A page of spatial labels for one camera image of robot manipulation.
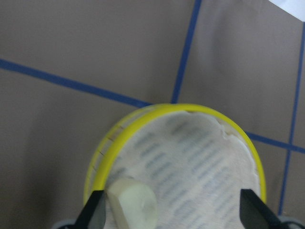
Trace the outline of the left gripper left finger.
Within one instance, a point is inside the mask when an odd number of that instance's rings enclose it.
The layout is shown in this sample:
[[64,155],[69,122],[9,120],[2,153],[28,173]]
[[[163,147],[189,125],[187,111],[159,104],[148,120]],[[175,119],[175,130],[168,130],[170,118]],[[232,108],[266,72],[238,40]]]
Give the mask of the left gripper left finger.
[[103,229],[106,221],[104,190],[93,191],[72,229]]

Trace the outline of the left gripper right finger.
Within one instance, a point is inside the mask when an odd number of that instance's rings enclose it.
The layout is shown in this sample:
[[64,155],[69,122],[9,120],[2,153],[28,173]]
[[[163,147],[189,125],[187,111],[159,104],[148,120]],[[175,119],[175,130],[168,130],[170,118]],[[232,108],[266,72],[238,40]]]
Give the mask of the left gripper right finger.
[[280,229],[281,221],[251,189],[240,190],[240,221],[245,229]]

